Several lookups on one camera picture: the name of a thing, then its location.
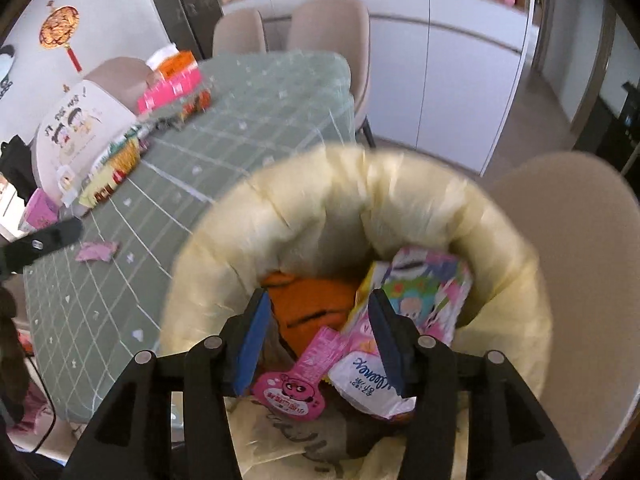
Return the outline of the small pink torn wrapper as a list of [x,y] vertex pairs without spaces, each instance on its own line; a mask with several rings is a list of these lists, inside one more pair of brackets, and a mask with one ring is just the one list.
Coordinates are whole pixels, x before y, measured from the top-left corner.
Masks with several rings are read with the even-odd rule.
[[75,256],[77,262],[111,262],[118,252],[119,244],[116,242],[85,242]]

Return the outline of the yellow red snack bag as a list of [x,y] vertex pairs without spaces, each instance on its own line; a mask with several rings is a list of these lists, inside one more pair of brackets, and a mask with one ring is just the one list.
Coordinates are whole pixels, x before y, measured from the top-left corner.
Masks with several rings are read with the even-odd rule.
[[130,172],[138,166],[141,159],[140,142],[129,139],[104,165],[89,178],[82,189],[78,202],[80,206],[93,209],[106,202],[126,180]]

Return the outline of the pink panda wrapper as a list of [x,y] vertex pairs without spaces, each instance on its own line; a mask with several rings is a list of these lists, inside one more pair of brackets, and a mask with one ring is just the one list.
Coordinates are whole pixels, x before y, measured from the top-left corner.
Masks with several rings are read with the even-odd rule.
[[286,417],[310,422],[326,407],[320,382],[345,351],[346,339],[323,326],[288,372],[262,374],[252,389],[256,400]]

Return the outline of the white Kleenex tissue pack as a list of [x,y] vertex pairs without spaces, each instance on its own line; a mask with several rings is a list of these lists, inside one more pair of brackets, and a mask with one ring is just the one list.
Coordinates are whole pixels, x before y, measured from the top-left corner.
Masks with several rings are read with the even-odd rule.
[[329,381],[358,411],[392,420],[416,407],[416,399],[404,399],[390,384],[382,360],[375,354],[352,351],[329,370]]

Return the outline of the colourful cartoon snack bag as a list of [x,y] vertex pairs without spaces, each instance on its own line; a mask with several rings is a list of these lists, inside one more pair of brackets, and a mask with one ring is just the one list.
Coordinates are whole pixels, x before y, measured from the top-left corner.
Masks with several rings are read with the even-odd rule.
[[389,262],[371,264],[342,335],[352,349],[376,351],[368,301],[371,292],[381,289],[394,312],[410,318],[420,334],[450,344],[472,284],[471,270],[463,259],[419,246],[401,248]]

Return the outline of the orange snack bag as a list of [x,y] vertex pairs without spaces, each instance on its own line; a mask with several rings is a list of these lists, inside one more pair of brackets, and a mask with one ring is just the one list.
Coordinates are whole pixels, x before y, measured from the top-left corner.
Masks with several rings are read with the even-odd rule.
[[342,329],[363,278],[363,270],[355,268],[328,278],[274,272],[262,280],[280,337],[294,356],[304,352],[321,327]]

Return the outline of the yellow lined trash bin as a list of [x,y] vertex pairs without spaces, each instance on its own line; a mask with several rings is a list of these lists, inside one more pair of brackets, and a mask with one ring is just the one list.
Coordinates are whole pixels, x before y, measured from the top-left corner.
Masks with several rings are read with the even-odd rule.
[[[535,248],[473,181],[406,152],[332,144],[259,169],[201,216],[172,268],[160,355],[191,349],[242,313],[272,271],[337,276],[401,247],[449,249],[474,283],[454,351],[506,354],[544,390],[552,314]],[[225,400],[243,479],[396,479],[403,436],[328,408],[286,422],[250,398]]]

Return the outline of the green checkered tablecloth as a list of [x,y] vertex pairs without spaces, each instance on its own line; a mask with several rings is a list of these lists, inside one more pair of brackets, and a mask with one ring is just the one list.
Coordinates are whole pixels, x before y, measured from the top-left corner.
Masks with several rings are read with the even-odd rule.
[[82,220],[111,262],[69,247],[24,272],[35,358],[59,418],[88,422],[130,358],[160,346],[171,266],[201,214],[270,162],[354,138],[350,70],[331,52],[221,55],[201,67],[212,106],[153,136],[137,168]]

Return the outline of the white cartoon food cover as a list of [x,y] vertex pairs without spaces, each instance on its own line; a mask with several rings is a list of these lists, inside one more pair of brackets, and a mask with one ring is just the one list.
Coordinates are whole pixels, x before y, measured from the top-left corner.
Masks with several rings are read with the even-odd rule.
[[126,131],[134,113],[92,81],[83,80],[40,122],[32,154],[38,186],[57,205],[81,181],[111,140]]

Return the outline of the beige chair behind cover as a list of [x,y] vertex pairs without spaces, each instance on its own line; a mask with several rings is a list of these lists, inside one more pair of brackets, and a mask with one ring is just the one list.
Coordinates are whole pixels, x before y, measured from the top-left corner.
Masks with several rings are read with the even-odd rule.
[[101,63],[85,74],[92,81],[134,114],[139,113],[138,101],[148,90],[152,70],[140,58],[119,56]]

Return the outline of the pink toy box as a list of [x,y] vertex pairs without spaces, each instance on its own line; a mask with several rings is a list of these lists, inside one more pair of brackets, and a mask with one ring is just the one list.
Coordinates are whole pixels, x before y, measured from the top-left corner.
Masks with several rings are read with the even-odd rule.
[[198,67],[184,70],[168,80],[162,80],[140,96],[137,102],[138,113],[150,112],[174,102],[194,91],[201,82],[202,75]]

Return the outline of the beige chair near bin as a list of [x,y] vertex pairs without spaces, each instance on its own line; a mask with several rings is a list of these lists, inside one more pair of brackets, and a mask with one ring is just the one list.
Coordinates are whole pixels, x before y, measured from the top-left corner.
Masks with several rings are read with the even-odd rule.
[[588,477],[639,402],[637,197],[582,152],[537,156],[489,194],[538,252],[553,316],[541,404]]

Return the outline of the red Chinese knot decoration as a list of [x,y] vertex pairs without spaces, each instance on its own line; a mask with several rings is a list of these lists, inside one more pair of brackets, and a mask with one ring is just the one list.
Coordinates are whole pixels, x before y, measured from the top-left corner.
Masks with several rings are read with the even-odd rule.
[[53,0],[47,2],[47,8],[49,14],[40,26],[39,44],[46,50],[62,48],[76,72],[80,74],[82,66],[70,45],[70,40],[79,26],[79,11],[74,6],[56,6]]

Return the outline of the orange tissue box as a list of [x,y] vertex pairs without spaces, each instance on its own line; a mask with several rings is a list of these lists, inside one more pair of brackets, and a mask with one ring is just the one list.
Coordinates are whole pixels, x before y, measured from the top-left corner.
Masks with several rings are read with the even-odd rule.
[[186,70],[198,67],[198,61],[189,50],[179,51],[175,44],[156,50],[146,61],[146,66],[161,80],[170,79]]

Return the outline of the beige chair far left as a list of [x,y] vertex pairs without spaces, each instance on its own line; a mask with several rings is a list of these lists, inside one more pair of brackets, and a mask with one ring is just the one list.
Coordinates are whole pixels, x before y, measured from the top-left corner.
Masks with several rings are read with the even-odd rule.
[[262,17],[254,9],[241,9],[224,15],[213,36],[213,55],[251,54],[267,51]]

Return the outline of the beige chair far right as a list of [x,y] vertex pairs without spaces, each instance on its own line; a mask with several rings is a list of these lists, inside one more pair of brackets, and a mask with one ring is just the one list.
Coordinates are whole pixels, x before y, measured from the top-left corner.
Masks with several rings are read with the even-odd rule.
[[371,29],[367,7],[360,0],[309,0],[292,13],[288,50],[326,51],[341,55],[350,70],[355,132],[369,148],[375,140],[368,119],[371,82]]

